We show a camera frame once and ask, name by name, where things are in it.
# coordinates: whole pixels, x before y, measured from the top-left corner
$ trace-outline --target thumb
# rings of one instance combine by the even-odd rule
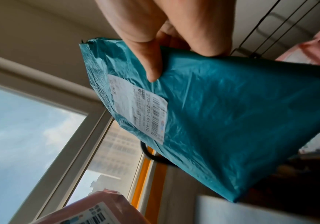
[[[135,42],[124,39],[124,42],[139,59],[146,71],[146,77],[149,82],[155,82],[160,78],[163,71],[163,60],[161,58],[160,45],[156,39],[149,42]]]

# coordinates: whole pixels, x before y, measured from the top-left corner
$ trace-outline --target plastic package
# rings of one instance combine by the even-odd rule
[[[149,224],[118,192],[95,192],[31,224]]]
[[[230,201],[320,132],[320,66],[162,48],[150,83],[123,41],[80,48],[118,124]]]
[[[315,35],[312,41],[294,46],[277,60],[320,65],[320,32]]]

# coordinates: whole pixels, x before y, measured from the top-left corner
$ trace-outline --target glass pane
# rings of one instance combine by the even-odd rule
[[[0,90],[0,223],[9,222],[84,118]]]
[[[127,198],[141,156],[139,139],[113,121],[68,204],[105,188]]]

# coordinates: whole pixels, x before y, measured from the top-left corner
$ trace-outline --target drying rack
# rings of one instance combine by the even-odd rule
[[[305,4],[307,3],[309,0],[304,0],[302,2],[302,4],[300,4],[295,11],[290,14],[290,16],[283,17],[281,15],[279,15],[278,13],[272,12],[275,7],[279,4],[281,0],[277,0],[276,3],[271,7],[271,9],[264,15],[264,17],[262,17],[260,19],[260,21],[257,23],[257,25],[252,29],[252,31],[246,36],[246,38],[242,41],[242,43],[239,45],[239,47],[235,48],[230,55],[232,55],[234,52],[239,52],[249,58],[263,58],[263,55],[269,50],[271,49],[275,44],[280,45],[281,47],[285,48],[286,50],[290,49],[292,46],[288,46],[284,43],[282,43],[280,40],[282,37],[284,37],[291,29],[295,28],[298,29],[299,31],[303,32],[304,34],[306,34],[308,37],[310,37],[311,39],[314,37],[314,34],[309,32],[308,30],[304,29],[303,27],[299,26],[298,23],[305,17],[307,16],[317,5],[320,4],[320,0],[317,0],[316,3],[305,13],[302,15],[302,17],[300,17],[296,22],[290,20],[290,18]],[[271,34],[267,34],[265,32],[263,32],[260,29],[260,24],[267,18],[267,17],[275,17],[278,20],[281,20],[282,23],[271,33]],[[278,38],[273,38],[272,36],[284,25],[284,24],[288,24],[290,25],[290,27]],[[265,38],[265,40],[259,45],[259,47],[257,47],[254,51],[250,51],[244,47],[242,47],[244,45],[244,43],[247,41],[247,39],[254,33],[257,32],[258,34],[260,34],[261,36],[263,36]],[[261,47],[268,41],[271,40],[273,41],[273,43],[263,51],[263,53],[257,53],[257,51],[259,49],[261,49]]]

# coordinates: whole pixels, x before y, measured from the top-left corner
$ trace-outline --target sky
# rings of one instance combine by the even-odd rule
[[[0,90],[0,224],[9,222],[84,118]],[[91,189],[85,190],[86,196]]]

